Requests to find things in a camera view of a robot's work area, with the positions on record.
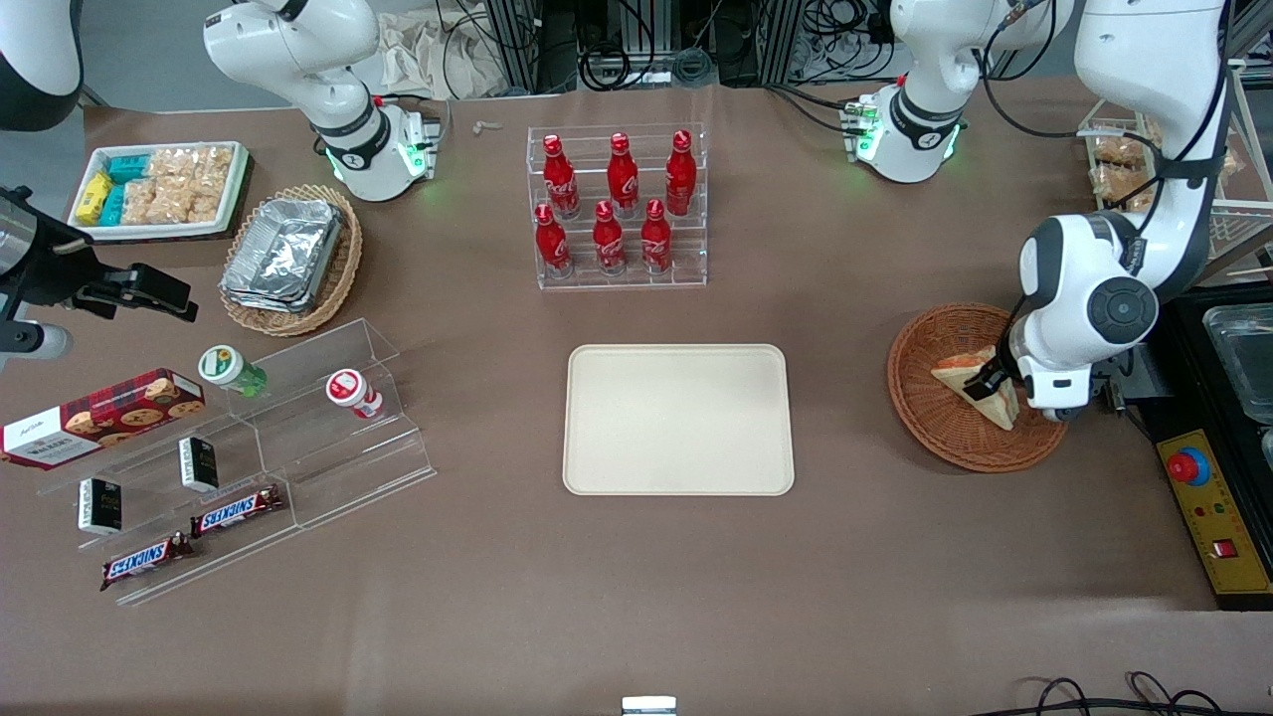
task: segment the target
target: coca-cola bottle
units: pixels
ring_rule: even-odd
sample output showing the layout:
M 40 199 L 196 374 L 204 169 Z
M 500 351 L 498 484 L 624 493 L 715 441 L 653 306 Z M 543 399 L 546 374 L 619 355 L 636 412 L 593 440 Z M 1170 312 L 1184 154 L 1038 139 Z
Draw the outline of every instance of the coca-cola bottle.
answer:
M 629 150 L 628 135 L 619 131 L 610 136 L 610 166 L 606 167 L 606 180 L 610 181 L 610 199 L 615 215 L 631 219 L 639 210 L 640 200 L 636 190 L 636 162 Z
M 561 150 L 561 138 L 550 134 L 544 138 L 544 183 L 549 189 L 549 200 L 563 220 L 579 215 L 579 185 L 574 181 L 574 167 Z
M 540 204 L 535 208 L 535 246 L 544 257 L 544 269 L 550 279 L 561 280 L 574 273 L 570 247 L 565 243 L 565 229 L 552 217 L 552 208 Z
M 624 256 L 624 227 L 615 220 L 615 209 L 608 201 L 597 201 L 597 223 L 592 226 L 592 241 L 597 245 L 597 264 L 607 276 L 619 276 L 628 270 Z
M 699 167 L 690 154 L 690 132 L 684 129 L 672 135 L 672 155 L 667 158 L 667 213 L 684 217 L 690 213 L 694 183 Z
M 672 268 L 672 227 L 663 218 L 663 203 L 645 204 L 645 223 L 640 227 L 640 256 L 645 270 L 656 276 Z

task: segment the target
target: aluminum foil container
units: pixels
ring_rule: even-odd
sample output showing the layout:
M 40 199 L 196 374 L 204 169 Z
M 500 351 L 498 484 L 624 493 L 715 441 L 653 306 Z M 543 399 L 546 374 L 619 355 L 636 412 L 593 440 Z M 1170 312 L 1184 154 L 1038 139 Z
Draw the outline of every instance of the aluminum foil container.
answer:
M 234 303 L 267 311 L 313 308 L 340 224 L 340 209 L 326 201 L 267 201 L 225 268 L 222 292 Z

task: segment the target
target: table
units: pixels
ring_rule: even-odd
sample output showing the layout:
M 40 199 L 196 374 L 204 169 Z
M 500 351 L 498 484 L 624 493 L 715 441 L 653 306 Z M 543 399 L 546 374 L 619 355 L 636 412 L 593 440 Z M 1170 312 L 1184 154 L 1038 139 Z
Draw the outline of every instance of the table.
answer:
M 1077 122 L 1073 79 L 1003 101 Z M 673 292 L 542 294 L 532 271 L 527 126 L 710 122 L 712 278 Z M 476 120 L 499 131 L 470 131 Z M 1087 210 L 1077 143 L 1012 131 L 978 93 L 933 180 L 849 166 L 834 132 L 760 90 L 456 104 L 438 180 L 358 204 L 367 251 L 332 325 L 367 316 L 439 474 L 136 609 L 97 592 L 73 507 L 0 480 L 5 713 L 957 715 L 1032 702 L 1030 677 L 1129 697 L 1128 669 L 1228 708 L 1273 708 L 1273 615 L 1213 610 L 1152 450 L 1092 410 L 1021 474 L 928 455 L 894 415 L 887 348 L 947 301 L 1011 306 L 1044 217 Z M 90 111 L 88 141 L 236 139 L 248 201 L 332 183 L 294 111 Z M 14 361 L 0 419 L 230 343 L 225 245 L 102 250 L 195 288 L 200 320 L 33 310 L 76 335 Z M 787 355 L 797 479 L 779 498 L 580 498 L 561 485 L 566 357 L 584 343 L 773 343 Z

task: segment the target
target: yellow snack box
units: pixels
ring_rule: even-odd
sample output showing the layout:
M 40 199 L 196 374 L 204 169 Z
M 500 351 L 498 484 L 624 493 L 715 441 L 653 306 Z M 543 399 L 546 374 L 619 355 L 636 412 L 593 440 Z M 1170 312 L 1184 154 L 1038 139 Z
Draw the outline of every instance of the yellow snack box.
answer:
M 102 218 L 102 206 L 106 205 L 106 197 L 111 195 L 112 189 L 115 189 L 115 182 L 106 172 L 99 171 L 93 175 L 93 178 L 88 180 L 88 186 L 84 187 L 84 195 L 80 196 L 79 204 L 75 205 L 75 218 L 85 224 L 97 224 Z

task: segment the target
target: small black box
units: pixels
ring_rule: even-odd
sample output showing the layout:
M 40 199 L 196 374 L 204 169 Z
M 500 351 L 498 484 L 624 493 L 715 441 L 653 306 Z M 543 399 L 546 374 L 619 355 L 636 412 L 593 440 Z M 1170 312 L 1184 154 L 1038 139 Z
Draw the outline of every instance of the small black box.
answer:
M 181 484 L 196 492 L 213 492 L 216 482 L 216 454 L 209 442 L 187 437 L 178 443 L 181 454 Z
M 94 535 L 113 535 L 123 527 L 123 492 L 98 478 L 80 480 L 79 529 Z

